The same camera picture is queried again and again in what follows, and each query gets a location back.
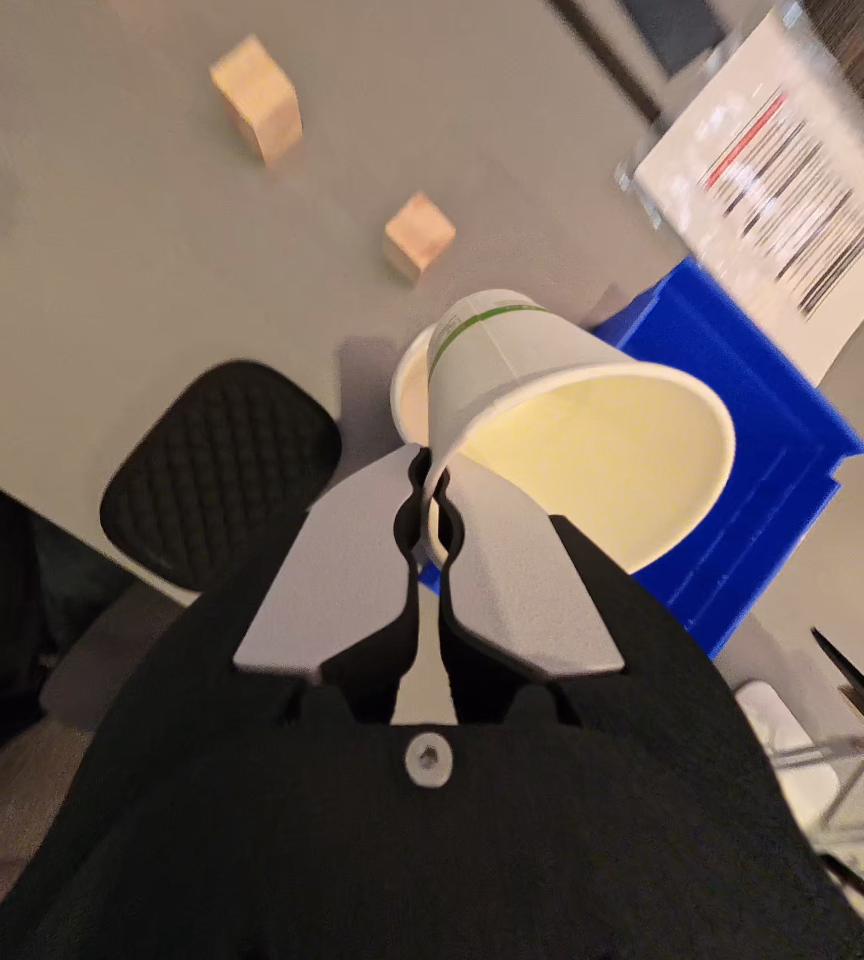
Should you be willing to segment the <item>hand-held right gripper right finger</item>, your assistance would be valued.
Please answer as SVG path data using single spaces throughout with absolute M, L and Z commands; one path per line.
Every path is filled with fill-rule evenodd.
M 438 640 L 460 724 L 504 719 L 520 691 L 621 673 L 626 664 L 550 515 L 470 459 L 436 490 L 450 534 Z

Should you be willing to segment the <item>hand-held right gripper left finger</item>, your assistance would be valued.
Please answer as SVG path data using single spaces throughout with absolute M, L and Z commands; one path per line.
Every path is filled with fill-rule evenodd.
M 355 718 L 389 722 L 419 647 L 427 448 L 408 443 L 308 510 L 246 629 L 234 666 L 341 691 Z

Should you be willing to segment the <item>white paper cup green band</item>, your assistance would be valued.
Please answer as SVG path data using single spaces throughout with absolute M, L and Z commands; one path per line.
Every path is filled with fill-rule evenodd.
M 634 573 L 713 509 L 736 457 L 720 396 L 509 290 L 447 310 L 427 348 L 428 511 L 461 459 L 568 519 Z
M 390 414 L 406 445 L 428 446 L 427 352 L 435 327 L 418 333 L 399 359 L 390 381 Z

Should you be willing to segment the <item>blue plastic bin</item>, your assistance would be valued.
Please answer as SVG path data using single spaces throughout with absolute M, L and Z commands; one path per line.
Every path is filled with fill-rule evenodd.
M 590 334 L 700 379 L 731 415 L 735 457 L 715 505 L 681 543 L 630 573 L 713 658 L 834 497 L 838 467 L 864 443 L 691 259 Z

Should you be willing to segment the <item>small wooden cube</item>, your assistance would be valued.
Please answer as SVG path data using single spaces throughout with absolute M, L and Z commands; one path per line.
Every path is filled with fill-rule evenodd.
M 415 192 L 385 223 L 382 253 L 405 282 L 417 284 L 451 246 L 457 228 L 422 191 Z
M 267 167 L 302 140 L 294 84 L 253 33 L 213 62 L 209 76 L 235 129 Z

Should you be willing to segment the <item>black quilted wrist rest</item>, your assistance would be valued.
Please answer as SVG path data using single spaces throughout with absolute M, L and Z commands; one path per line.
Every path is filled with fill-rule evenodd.
M 237 359 L 189 384 L 110 478 L 108 540 L 182 590 L 211 589 L 330 484 L 331 414 L 279 371 Z

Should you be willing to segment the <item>wooden board document stand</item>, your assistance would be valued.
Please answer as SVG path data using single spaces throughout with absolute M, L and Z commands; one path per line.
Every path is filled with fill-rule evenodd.
M 864 706 L 818 647 L 753 617 L 715 658 L 812 846 L 864 880 Z

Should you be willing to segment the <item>laminated paper sheet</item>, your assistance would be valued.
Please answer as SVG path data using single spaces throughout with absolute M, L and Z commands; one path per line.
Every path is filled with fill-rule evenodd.
M 700 76 L 616 177 L 817 386 L 864 323 L 864 106 L 798 2 Z

